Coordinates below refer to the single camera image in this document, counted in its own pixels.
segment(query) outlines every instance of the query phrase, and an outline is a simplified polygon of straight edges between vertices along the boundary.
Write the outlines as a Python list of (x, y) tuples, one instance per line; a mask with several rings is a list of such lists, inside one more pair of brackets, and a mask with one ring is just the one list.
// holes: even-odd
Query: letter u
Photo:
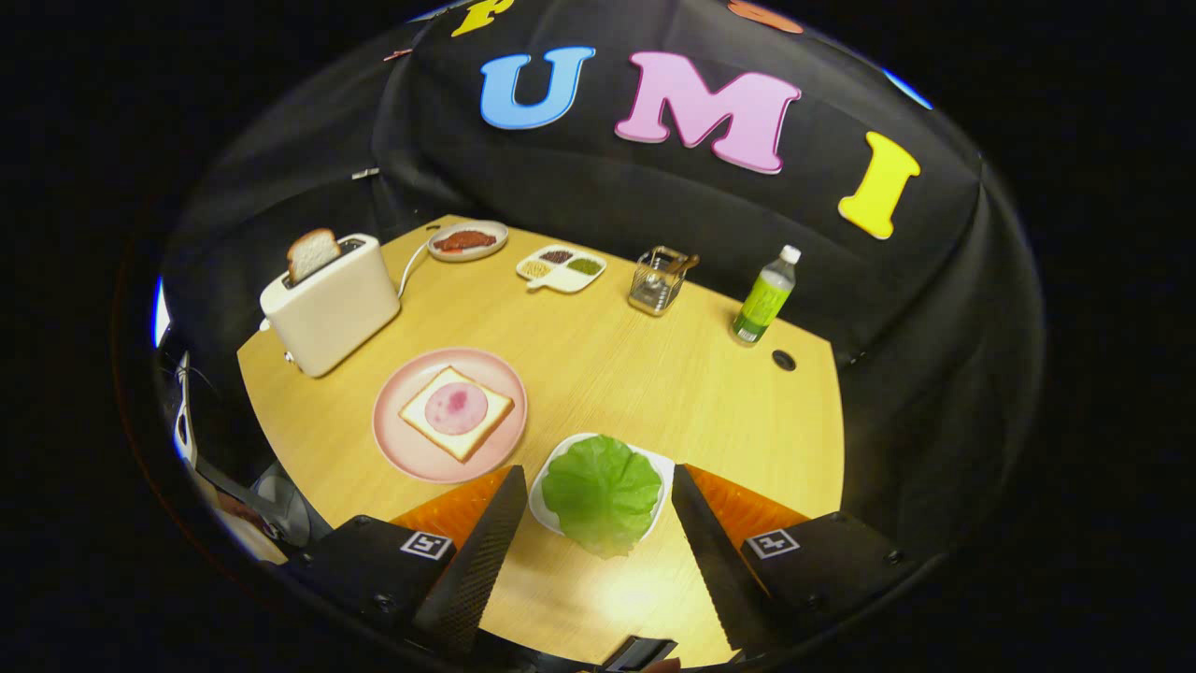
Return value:
[(490, 126), (508, 129), (536, 128), (561, 118), (573, 105), (581, 75), (581, 61), (594, 55), (592, 47), (562, 47), (544, 54), (553, 63), (548, 93), (535, 105), (515, 103), (519, 68), (531, 62), (527, 54), (512, 54), (482, 66), (482, 118)]

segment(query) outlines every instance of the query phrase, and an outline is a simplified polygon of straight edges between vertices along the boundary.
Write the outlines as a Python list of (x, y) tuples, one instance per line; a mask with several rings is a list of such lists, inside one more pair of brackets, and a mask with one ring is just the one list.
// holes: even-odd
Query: table hole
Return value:
[(798, 363), (793, 362), (793, 356), (786, 354), (785, 351), (773, 351), (773, 362), (776, 367), (783, 369), (785, 372), (793, 372), (798, 369)]

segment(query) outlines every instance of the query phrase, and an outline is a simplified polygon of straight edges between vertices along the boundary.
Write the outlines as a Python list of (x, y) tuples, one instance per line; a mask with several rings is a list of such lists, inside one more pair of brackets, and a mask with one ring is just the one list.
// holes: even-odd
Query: yellow letter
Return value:
[(457, 30), (452, 31), (452, 37), (457, 37), (464, 32), (480, 29), (482, 26), (490, 25), (494, 22), (494, 17), (490, 13), (501, 13), (511, 8), (515, 0), (482, 0), (477, 5), (472, 5), (469, 8), (469, 13), (465, 14), (465, 20), (460, 22)]
[(904, 147), (874, 130), (864, 137), (872, 146), (872, 160), (855, 194), (840, 200), (838, 214), (884, 240), (893, 234), (893, 209), (905, 181), (921, 175), (922, 166)]

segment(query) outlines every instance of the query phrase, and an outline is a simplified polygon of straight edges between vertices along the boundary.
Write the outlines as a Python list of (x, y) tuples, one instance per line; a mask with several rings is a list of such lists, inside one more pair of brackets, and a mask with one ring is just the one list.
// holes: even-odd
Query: pink ham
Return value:
[(428, 398), (423, 418), (444, 435), (464, 435), (477, 428), (489, 411), (486, 393), (472, 384), (447, 384)]

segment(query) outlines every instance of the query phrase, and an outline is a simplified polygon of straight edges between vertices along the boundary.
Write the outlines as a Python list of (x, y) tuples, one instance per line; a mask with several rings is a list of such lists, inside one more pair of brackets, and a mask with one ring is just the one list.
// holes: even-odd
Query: bread slice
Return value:
[(299, 237), (287, 250), (291, 282), (299, 282), (341, 256), (341, 245), (331, 228), (316, 228)]
[[(474, 427), (471, 430), (462, 435), (445, 435), (438, 432), (428, 423), (425, 417), (425, 410), (428, 405), (428, 399), (435, 394), (437, 391), (447, 386), (448, 384), (471, 384), (476, 386), (486, 396), (486, 416), (482, 421)], [(402, 410), (399, 410), (398, 416), (407, 422), (408, 426), (420, 432), (421, 435), (427, 438), (432, 443), (444, 449), (445, 453), (457, 459), (458, 463), (465, 463), (474, 455), (486, 440), (489, 439), (490, 434), (499, 427), (500, 423), (511, 414), (515, 406), (514, 400), (506, 396), (501, 396), (490, 391), (486, 386), (482, 386), (477, 381), (463, 375), (452, 367), (446, 367), (437, 374), (427, 386), (423, 387), (409, 403), (407, 403)]]

